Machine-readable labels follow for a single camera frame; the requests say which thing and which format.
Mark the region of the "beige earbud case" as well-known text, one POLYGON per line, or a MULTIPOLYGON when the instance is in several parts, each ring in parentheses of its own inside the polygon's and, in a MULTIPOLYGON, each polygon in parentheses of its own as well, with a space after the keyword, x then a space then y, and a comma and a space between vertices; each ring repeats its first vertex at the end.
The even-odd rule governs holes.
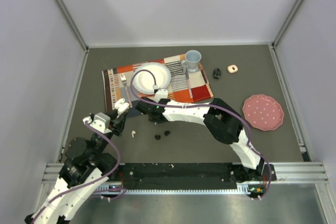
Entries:
POLYGON ((227 71, 231 74, 236 73, 238 71, 238 67, 236 65, 230 65, 227 67, 227 71))

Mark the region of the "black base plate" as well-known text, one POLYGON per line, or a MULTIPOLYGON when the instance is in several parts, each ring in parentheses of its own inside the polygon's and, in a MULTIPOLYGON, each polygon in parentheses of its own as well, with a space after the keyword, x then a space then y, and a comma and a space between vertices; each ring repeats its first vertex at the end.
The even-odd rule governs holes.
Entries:
POLYGON ((109 182, 128 190, 235 189, 238 183, 276 180, 274 167, 264 167, 261 176, 233 163, 125 163, 109 182))

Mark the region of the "black earbud case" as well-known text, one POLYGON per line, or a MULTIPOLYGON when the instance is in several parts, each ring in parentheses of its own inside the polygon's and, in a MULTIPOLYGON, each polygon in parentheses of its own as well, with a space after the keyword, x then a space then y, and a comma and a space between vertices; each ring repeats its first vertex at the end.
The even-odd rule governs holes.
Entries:
POLYGON ((222 72, 220 70, 220 68, 215 68, 213 71, 213 78, 214 79, 219 79, 222 75, 222 72))

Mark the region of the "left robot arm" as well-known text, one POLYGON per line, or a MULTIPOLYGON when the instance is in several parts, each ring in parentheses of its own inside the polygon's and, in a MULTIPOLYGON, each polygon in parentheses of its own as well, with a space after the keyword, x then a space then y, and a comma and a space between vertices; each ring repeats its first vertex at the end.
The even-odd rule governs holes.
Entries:
POLYGON ((121 154, 112 143, 124 130, 128 109, 91 114, 83 119, 93 131, 91 139, 74 138, 65 152, 66 160, 40 209, 25 223, 70 223, 82 204, 108 180, 119 174, 121 154))

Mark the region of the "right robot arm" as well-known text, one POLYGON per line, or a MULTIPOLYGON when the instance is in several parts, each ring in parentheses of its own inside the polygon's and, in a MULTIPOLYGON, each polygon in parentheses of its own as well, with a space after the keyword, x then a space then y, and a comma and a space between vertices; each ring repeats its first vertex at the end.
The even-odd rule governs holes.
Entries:
POLYGON ((214 98, 210 103, 182 103, 162 98, 139 100, 135 108, 153 123, 188 122, 205 126, 215 140, 229 145, 252 180, 264 174, 265 158, 251 143, 251 128, 245 120, 223 100, 214 98))

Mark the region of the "aluminium frame rail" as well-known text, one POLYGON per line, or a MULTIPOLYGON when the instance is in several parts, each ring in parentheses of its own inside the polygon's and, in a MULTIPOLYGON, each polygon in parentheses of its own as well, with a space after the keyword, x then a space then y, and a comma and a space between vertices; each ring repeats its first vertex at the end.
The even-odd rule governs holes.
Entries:
POLYGON ((324 184, 321 163, 274 163, 263 174, 248 174, 229 163, 127 163, 94 191, 96 195, 246 195, 260 198, 270 185, 324 184))

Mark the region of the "patchwork placemat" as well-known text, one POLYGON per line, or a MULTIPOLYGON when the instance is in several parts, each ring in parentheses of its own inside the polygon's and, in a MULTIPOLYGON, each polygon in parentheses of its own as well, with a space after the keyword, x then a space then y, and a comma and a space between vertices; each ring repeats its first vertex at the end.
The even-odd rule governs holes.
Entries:
POLYGON ((192 72, 185 69, 185 55, 111 68, 102 72, 105 108, 114 109, 118 100, 130 104, 128 117, 141 112, 135 109, 138 98, 153 98, 154 89, 165 89, 167 97, 177 102, 194 103, 213 98, 209 80, 201 63, 192 72))

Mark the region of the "light blue mug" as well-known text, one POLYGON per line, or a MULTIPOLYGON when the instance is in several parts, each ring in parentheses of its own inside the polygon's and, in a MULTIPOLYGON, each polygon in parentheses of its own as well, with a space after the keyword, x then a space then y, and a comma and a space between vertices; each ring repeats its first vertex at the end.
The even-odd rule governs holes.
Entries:
POLYGON ((185 54, 185 59, 182 60, 182 66, 188 71, 188 72, 196 72, 198 70, 200 61, 202 59, 202 55, 197 50, 189 50, 185 54))

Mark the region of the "white paper plate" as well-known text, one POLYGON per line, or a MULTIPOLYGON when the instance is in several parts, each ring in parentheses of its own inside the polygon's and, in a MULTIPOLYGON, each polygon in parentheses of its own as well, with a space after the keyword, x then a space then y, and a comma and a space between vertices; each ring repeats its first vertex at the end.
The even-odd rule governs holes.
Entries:
POLYGON ((169 69, 161 63, 149 62, 134 72, 133 87, 142 94, 154 94, 154 81, 159 88, 167 88, 171 82, 169 69))

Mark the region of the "white earbud charging case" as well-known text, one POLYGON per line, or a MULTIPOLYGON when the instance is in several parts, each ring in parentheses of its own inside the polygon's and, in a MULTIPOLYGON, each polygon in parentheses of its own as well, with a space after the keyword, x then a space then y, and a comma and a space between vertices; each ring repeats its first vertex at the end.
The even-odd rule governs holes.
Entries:
POLYGON ((124 98, 121 98, 114 104, 114 108, 117 110, 118 115, 121 115, 130 108, 130 105, 124 98))

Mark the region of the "pink dotted plate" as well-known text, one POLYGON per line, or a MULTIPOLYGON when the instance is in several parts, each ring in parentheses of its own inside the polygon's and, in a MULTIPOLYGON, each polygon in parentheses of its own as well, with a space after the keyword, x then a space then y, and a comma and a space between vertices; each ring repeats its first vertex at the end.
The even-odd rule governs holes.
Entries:
POLYGON ((272 97, 256 94, 247 98, 242 108, 246 121, 261 131, 273 131, 283 124, 284 111, 272 97))

